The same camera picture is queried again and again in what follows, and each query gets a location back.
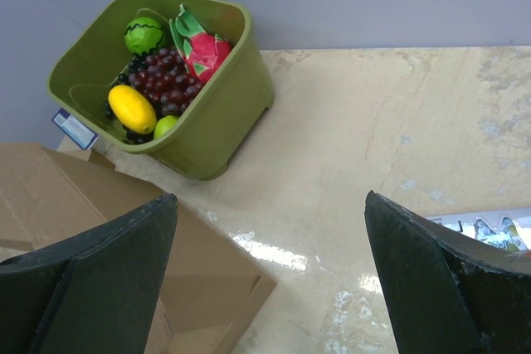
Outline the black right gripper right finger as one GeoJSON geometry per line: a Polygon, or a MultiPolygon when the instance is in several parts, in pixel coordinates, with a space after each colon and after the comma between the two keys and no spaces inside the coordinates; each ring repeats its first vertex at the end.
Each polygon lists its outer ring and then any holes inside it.
{"type": "Polygon", "coordinates": [[[364,216],[399,352],[529,352],[530,258],[375,192],[364,216]]]}

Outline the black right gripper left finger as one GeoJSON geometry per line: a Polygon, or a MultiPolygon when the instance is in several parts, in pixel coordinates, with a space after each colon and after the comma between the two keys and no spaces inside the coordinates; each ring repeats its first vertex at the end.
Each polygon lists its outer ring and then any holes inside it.
{"type": "Polygon", "coordinates": [[[178,221],[164,194],[1,263],[3,353],[142,353],[178,221]]]}

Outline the cardboard box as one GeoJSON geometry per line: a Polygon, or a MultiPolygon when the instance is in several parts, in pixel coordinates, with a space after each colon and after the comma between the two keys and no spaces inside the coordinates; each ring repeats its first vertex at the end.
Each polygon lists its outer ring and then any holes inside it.
{"type": "Polygon", "coordinates": [[[1,146],[4,353],[229,353],[275,281],[90,151],[1,146]]]}

